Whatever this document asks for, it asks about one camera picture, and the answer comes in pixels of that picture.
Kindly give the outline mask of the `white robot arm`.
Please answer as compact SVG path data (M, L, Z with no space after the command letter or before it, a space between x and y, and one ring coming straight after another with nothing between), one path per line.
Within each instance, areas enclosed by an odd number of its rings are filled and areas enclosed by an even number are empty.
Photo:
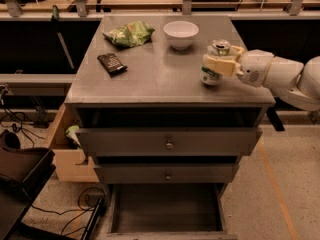
M306 64L255 49L231 46L227 55L208 46L203 66L209 71L238 79L253 87L265 87L274 97L305 111L320 109L320 56Z

